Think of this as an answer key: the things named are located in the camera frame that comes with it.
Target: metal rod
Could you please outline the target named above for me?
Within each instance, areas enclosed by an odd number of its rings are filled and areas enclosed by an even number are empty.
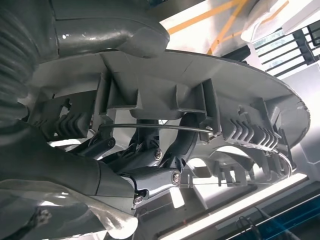
[[[276,149],[273,149],[272,152],[278,154],[280,158],[284,160],[288,165],[288,167],[289,168],[289,173],[288,174],[288,178],[290,178],[292,175],[292,172],[294,171],[294,169],[292,168],[291,162],[285,154],[279,152]]]
[[[175,130],[185,130],[198,133],[213,134],[214,131],[208,129],[201,129],[189,126],[176,126],[176,125],[161,125],[161,124],[146,124],[146,123],[118,123],[118,124],[106,124],[103,127],[110,128],[150,128],[150,129],[175,129]]]

